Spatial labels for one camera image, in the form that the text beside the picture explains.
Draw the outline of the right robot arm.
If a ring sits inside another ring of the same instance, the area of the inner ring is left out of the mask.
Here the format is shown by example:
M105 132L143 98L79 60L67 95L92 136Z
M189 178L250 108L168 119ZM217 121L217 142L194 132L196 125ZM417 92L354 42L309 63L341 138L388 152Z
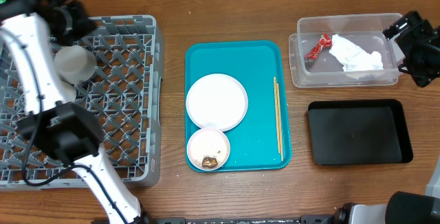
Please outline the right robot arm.
M395 38L405 58L398 66L411 75L418 87L428 86L439 77L439 28L410 11L383 31L387 39ZM396 192L386 205L385 223L439 224L439 199Z

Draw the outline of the white tissue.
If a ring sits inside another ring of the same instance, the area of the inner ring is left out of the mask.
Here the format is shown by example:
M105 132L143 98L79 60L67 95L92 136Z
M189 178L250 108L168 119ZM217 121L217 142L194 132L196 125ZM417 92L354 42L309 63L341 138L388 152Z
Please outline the white tissue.
M368 53L337 34L332 36L331 41L329 53L342 64L343 71L370 71L384 68L382 55L379 52Z

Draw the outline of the red snack wrapper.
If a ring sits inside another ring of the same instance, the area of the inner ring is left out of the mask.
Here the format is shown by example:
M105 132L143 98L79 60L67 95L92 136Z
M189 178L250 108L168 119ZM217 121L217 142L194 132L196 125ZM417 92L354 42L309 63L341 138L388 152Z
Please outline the red snack wrapper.
M333 43L329 35L327 33L322 34L317 44L310 50L309 53L305 55L305 60L306 61L316 60L324 48L331 48L332 45Z

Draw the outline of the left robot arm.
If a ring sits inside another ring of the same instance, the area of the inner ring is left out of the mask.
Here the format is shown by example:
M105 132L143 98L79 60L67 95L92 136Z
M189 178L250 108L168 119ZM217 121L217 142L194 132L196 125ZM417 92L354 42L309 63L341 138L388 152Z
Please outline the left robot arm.
M67 99L57 74L50 40L71 45L97 28L74 0L2 0L1 37L12 55L25 96L26 117L17 128L27 139L21 174L36 146L64 169L37 183L44 186L74 171L93 192L110 223L145 223L138 198L122 183L103 145L104 131L91 112Z

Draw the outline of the white paper cup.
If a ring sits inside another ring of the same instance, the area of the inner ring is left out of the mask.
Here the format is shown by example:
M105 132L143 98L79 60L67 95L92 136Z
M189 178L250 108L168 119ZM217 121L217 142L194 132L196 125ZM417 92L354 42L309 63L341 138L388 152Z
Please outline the white paper cup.
M61 82L61 84L67 96L66 100L68 102L74 102L76 99L76 90L74 89L74 87L66 82Z

